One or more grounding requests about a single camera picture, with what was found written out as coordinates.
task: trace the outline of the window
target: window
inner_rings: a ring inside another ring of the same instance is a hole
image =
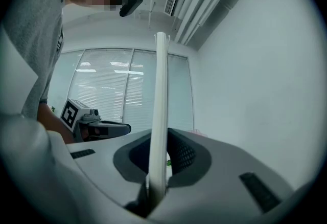
[[[48,105],[56,108],[55,114],[57,116],[61,115],[64,104],[66,103],[69,86],[82,54],[83,51],[61,54],[56,63],[50,81]]]
[[[121,122],[131,56],[131,50],[85,51],[68,97],[97,108],[102,119]]]
[[[78,60],[78,56],[81,53],[75,53],[74,58]],[[66,76],[69,79],[65,80],[72,80],[70,88],[67,83],[62,85],[65,89],[61,91],[66,92],[62,96],[66,98],[69,88],[70,98],[97,108],[102,119],[130,124],[132,132],[152,127],[155,52],[96,49],[86,50],[78,65],[74,64],[74,58],[72,53],[62,54],[54,71],[53,77]],[[75,72],[73,79],[62,71],[63,64],[70,67],[72,75]],[[57,89],[50,88],[50,91],[52,96],[58,94]],[[168,126],[193,129],[189,64],[187,58],[175,55],[168,55]]]

